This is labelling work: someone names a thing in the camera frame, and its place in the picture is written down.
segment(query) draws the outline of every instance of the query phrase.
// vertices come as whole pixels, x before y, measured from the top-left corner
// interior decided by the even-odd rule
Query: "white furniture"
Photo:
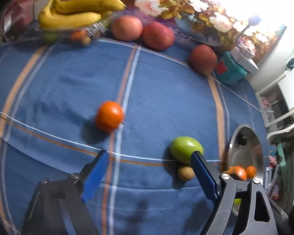
[[[275,118],[273,121],[269,121],[268,117],[266,115],[266,112],[263,108],[263,105],[262,105],[261,95],[264,94],[265,92],[269,91],[272,87],[274,87],[276,85],[279,86],[289,111],[287,113],[285,113],[284,115],[282,115],[278,118]],[[268,84],[266,87],[261,89],[259,92],[257,92],[256,97],[258,99],[260,108],[262,109],[262,117],[264,119],[266,127],[271,127],[272,125],[284,120],[285,118],[288,118],[289,116],[294,117],[294,68],[291,71],[286,70],[285,72],[283,72],[283,74],[281,76],[279,76],[276,80],[274,80],[273,82]],[[267,135],[267,139],[269,140],[272,136],[280,134],[280,133],[290,132],[293,129],[294,129],[294,124],[288,126],[287,128],[284,128],[282,130],[270,132]]]

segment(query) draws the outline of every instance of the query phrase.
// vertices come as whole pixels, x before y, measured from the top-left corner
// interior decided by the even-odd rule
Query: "blue tablecloth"
[[[154,52],[104,38],[84,48],[40,41],[1,47],[0,219],[10,234],[20,233],[41,178],[79,172],[100,149],[114,158],[87,208],[102,235],[199,234],[213,203],[196,179],[178,179],[172,140],[195,138],[216,166],[242,123],[255,130],[264,156],[267,141],[250,84],[227,87],[214,74],[200,76],[188,56],[176,45]],[[106,100],[126,112],[110,135],[94,126]]]

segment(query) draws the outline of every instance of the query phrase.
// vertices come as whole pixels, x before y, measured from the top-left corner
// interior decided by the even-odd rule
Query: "pink fruit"
[[[143,41],[152,49],[166,50],[174,43],[174,32],[170,27],[154,21],[144,26]]]
[[[112,33],[115,38],[122,41],[134,41],[143,32],[142,22],[130,15],[119,17],[112,25]]]
[[[209,75],[217,66],[217,56],[205,44],[194,48],[189,57],[190,66],[199,74]]]

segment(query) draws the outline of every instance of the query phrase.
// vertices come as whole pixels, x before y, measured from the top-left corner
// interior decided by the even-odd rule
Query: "bunch of bananas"
[[[38,21],[42,29],[81,28],[125,8],[120,0],[49,0]]]

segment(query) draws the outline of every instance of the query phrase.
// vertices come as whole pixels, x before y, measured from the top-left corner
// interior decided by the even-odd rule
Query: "apple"
[[[191,137],[177,137],[171,144],[171,154],[179,160],[181,163],[187,165],[191,164],[191,154],[194,151],[199,151],[202,155],[204,154],[204,148],[195,139]]]

